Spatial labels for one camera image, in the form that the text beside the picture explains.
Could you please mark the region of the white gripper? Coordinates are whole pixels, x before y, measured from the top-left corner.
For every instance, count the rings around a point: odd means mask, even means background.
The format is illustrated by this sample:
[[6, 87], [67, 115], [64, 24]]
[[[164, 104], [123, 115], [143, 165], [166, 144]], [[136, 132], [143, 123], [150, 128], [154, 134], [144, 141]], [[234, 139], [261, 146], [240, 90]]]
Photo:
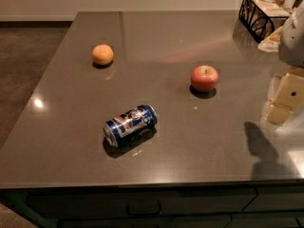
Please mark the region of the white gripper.
[[[304, 5], [299, 5], [283, 25], [278, 47], [279, 58], [293, 67], [304, 67]], [[291, 68], [275, 75], [268, 94], [265, 121], [283, 125], [304, 103], [304, 69]]]

